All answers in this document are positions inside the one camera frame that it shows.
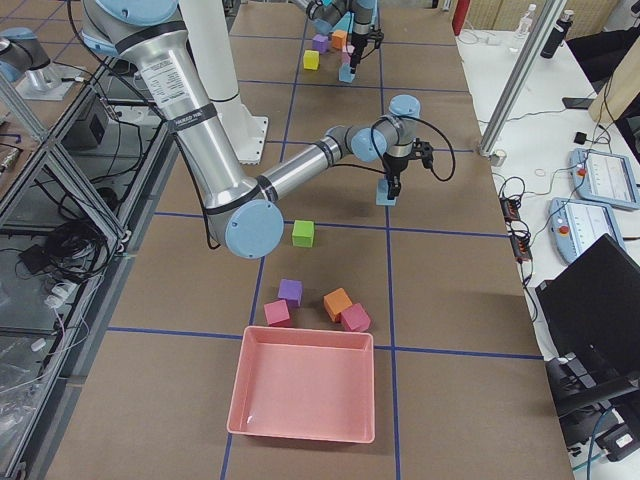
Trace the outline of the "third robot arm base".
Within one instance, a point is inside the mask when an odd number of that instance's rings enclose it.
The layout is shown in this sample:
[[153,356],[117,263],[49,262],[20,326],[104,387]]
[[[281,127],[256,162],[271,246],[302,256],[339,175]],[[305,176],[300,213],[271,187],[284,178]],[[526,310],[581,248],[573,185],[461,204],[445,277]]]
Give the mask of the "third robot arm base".
[[26,27],[1,32],[1,74],[25,100],[62,101],[70,90],[64,69],[54,64],[35,33]]

